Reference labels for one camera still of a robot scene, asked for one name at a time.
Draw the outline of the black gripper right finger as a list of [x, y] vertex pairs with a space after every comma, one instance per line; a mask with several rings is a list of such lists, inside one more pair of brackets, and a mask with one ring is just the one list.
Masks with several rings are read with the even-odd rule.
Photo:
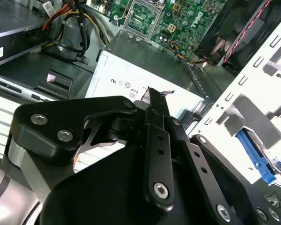
[[159, 95], [172, 143], [186, 172], [194, 177], [199, 203], [193, 204], [200, 225], [281, 225], [281, 216], [267, 199], [203, 136], [188, 138], [181, 123], [169, 115]]

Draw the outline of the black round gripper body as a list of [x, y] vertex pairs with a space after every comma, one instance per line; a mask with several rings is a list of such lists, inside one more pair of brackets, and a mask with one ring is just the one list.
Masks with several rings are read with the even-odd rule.
[[118, 150], [58, 184], [45, 201], [43, 225], [213, 225], [214, 218], [184, 163], [172, 162], [170, 212], [143, 196], [144, 150]]

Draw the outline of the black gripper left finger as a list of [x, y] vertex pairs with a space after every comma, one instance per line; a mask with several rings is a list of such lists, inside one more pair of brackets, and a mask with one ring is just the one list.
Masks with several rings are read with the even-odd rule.
[[148, 88], [145, 109], [123, 96], [19, 106], [5, 154], [45, 204], [55, 187], [118, 150], [144, 150], [143, 196], [156, 209], [174, 206], [170, 132], [159, 95]]

